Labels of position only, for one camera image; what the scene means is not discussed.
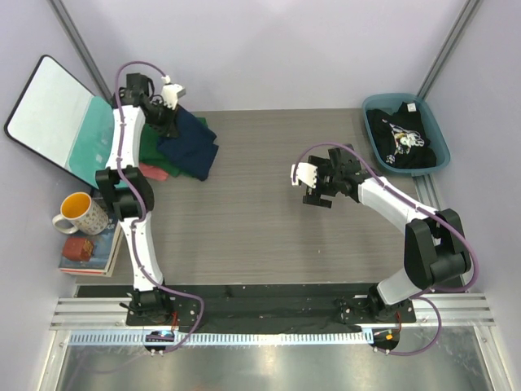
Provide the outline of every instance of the mug handle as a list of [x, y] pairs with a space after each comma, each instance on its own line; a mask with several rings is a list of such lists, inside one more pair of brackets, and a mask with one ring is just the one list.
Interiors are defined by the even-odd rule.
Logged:
[[70, 235], [70, 234], [73, 234], [80, 230], [77, 226], [71, 226], [70, 228], [62, 228], [61, 226], [56, 225], [58, 222], [62, 222], [62, 221], [68, 221], [68, 220], [61, 214], [57, 214], [52, 219], [52, 225], [55, 226], [56, 230], [60, 231], [62, 234]]

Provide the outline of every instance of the table surface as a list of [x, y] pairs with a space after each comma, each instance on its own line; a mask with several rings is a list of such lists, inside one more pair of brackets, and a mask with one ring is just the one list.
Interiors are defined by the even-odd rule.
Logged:
[[[359, 109], [198, 112], [217, 134], [205, 182], [151, 181], [152, 233], [165, 281], [174, 283], [378, 282], [403, 265], [403, 235], [373, 210], [338, 195], [332, 209], [302, 204], [290, 169], [315, 143], [351, 143], [376, 167]], [[313, 152], [327, 156], [322, 147]], [[412, 178], [389, 178], [417, 198]], [[111, 278], [131, 284], [125, 244]]]

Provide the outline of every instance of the green cloth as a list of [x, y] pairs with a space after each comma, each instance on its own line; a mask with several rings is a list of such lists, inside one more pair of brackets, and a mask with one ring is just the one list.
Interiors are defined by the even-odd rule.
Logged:
[[[198, 120], [205, 125], [207, 124], [206, 118], [198, 118]], [[162, 153], [157, 151], [157, 141], [159, 137], [157, 132], [149, 125], [143, 126], [141, 142], [139, 143], [139, 161], [146, 165], [153, 165], [154, 167], [163, 169], [173, 177], [177, 177], [179, 174], [190, 177], [191, 175], [181, 171], [178, 167], [170, 163]]]

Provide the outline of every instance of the red cloth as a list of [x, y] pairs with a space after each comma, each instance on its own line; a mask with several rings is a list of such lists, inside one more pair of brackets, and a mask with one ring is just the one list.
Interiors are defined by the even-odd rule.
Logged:
[[139, 163], [139, 169], [146, 178], [155, 179], [156, 181], [163, 182], [166, 181], [166, 179], [169, 177], [169, 173], [167, 173], [163, 169], [154, 167], [153, 165], [145, 165], [144, 163]]

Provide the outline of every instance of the black t-shirt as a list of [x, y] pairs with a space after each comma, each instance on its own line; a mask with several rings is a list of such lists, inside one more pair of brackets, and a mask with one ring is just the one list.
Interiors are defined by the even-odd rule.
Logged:
[[370, 131], [382, 160], [398, 169], [424, 169], [436, 166], [436, 155], [429, 148], [420, 111], [409, 112], [403, 102], [392, 115], [368, 110]]

